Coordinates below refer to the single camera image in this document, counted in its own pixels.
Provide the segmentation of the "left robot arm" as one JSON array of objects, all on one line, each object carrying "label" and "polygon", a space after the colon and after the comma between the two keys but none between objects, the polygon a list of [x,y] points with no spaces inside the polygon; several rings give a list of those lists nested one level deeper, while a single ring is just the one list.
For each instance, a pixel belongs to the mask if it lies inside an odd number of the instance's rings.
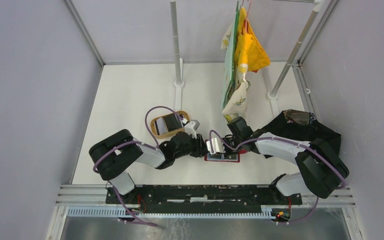
[{"label": "left robot arm", "polygon": [[94,144],[88,153],[94,163],[92,170],[115,187],[120,200],[131,204],[137,198],[137,190],[126,172],[130,165],[138,162],[163,170],[185,156],[203,158],[208,149],[201,134],[193,136],[180,131],[156,147],[138,141],[128,129],[122,129]]}]

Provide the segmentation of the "red card holder wallet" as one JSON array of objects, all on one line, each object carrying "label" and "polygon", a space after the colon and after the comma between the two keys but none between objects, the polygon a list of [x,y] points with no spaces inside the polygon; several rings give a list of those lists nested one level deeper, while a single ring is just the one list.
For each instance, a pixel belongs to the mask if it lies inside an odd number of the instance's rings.
[{"label": "red card holder wallet", "polygon": [[241,155],[243,154],[233,154],[227,155],[226,153],[214,154],[211,155],[208,153],[204,156],[204,160],[207,162],[230,162],[230,163],[239,163]]}]

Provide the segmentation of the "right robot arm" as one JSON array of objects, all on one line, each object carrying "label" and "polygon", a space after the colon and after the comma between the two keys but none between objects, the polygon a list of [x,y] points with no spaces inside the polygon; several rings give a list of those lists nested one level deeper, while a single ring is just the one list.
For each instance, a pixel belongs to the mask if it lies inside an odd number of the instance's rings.
[{"label": "right robot arm", "polygon": [[293,194],[313,194],[326,199],[332,192],[346,187],[350,172],[329,143],[319,137],[311,141],[275,134],[267,128],[252,130],[242,117],[227,124],[232,136],[227,147],[244,150],[264,157],[276,157],[295,164],[296,173],[277,177],[269,189],[269,199],[282,204]]}]

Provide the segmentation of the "yellow oval card tray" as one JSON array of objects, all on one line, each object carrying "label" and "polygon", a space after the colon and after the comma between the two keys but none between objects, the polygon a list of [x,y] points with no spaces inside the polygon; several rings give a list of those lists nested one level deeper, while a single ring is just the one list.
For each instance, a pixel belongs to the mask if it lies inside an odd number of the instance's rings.
[{"label": "yellow oval card tray", "polygon": [[150,129],[157,139],[166,139],[174,136],[178,132],[183,132],[184,124],[174,113],[170,113],[154,118],[150,122]]}]

